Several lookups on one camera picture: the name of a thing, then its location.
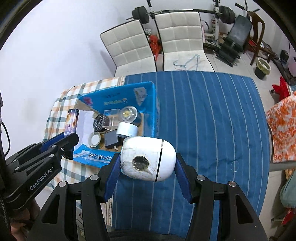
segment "black stripe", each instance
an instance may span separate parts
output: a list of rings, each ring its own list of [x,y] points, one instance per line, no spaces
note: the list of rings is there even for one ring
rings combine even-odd
[[[163,154],[163,140],[161,141],[161,149],[160,149],[160,154],[159,154],[158,168],[157,168],[155,182],[157,182],[157,177],[158,177],[158,172],[159,172],[159,167],[160,167],[160,161],[161,161],[161,155],[162,154]]]

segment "metal bolt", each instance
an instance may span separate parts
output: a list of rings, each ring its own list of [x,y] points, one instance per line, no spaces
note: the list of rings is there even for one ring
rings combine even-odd
[[[235,181],[230,181],[229,182],[229,186],[236,187],[237,186],[237,183]]]
[[[61,181],[60,183],[59,183],[59,186],[62,188],[62,187],[64,187],[64,186],[66,186],[67,185],[67,183],[65,182],[65,181]]]
[[[98,175],[92,175],[91,176],[91,180],[92,181],[95,181],[95,180],[98,180],[99,179],[99,176]]]
[[[197,176],[197,179],[198,179],[199,181],[204,181],[204,180],[205,180],[205,176],[203,176],[203,175],[198,175],[198,176]]]

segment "white chair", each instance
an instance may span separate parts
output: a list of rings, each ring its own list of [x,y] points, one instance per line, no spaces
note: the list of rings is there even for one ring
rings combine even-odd
[[[214,72],[203,50],[203,32],[200,14],[193,11],[181,11],[161,13],[155,15],[160,40],[163,46],[164,63],[163,70],[176,70],[176,64],[184,65],[188,60],[198,54],[190,61],[190,67],[186,70],[197,70]]]
[[[101,33],[101,40],[116,65],[114,77],[156,72],[154,55],[139,20]]]

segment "wooden chair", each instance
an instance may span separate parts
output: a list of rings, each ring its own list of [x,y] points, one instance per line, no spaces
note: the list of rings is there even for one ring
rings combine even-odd
[[[262,42],[262,38],[264,35],[264,30],[265,30],[265,23],[264,21],[258,16],[258,14],[254,13],[254,12],[248,12],[248,15],[251,17],[252,19],[252,26],[253,26],[253,32],[254,32],[254,36],[249,36],[249,39],[246,41],[245,47],[244,47],[244,53],[246,50],[249,50],[251,52],[254,53],[253,59],[251,61],[250,65],[253,65],[255,58],[258,57],[258,53],[259,51],[263,51],[269,54],[268,58],[266,58],[267,62],[269,63],[271,58],[275,58],[276,54],[272,51],[271,48],[269,47],[261,47],[261,42]],[[258,23],[262,24],[262,30],[261,30],[261,34],[258,38]]]

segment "orange and white fabric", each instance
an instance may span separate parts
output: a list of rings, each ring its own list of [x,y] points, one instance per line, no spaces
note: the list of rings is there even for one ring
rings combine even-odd
[[[273,162],[296,161],[296,92],[266,112],[272,132]]]

